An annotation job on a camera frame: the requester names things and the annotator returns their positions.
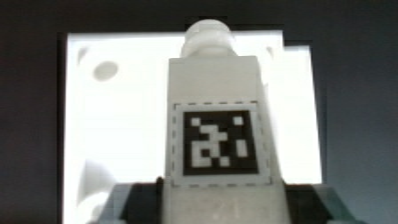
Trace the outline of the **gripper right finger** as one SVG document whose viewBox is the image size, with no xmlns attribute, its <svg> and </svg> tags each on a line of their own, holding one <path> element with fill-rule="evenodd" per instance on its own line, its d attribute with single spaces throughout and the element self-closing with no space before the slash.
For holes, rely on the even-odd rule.
<svg viewBox="0 0 398 224">
<path fill-rule="evenodd" d="M 354 224 L 356 217 L 335 188 L 326 184 L 287 184 L 292 224 Z"/>
</svg>

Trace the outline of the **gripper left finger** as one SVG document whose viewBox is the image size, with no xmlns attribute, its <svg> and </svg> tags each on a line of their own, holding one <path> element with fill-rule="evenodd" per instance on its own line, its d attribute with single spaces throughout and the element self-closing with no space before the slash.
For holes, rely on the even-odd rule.
<svg viewBox="0 0 398 224">
<path fill-rule="evenodd" d="M 118 184 L 93 224 L 162 224 L 162 196 L 162 177 L 152 183 Z"/>
</svg>

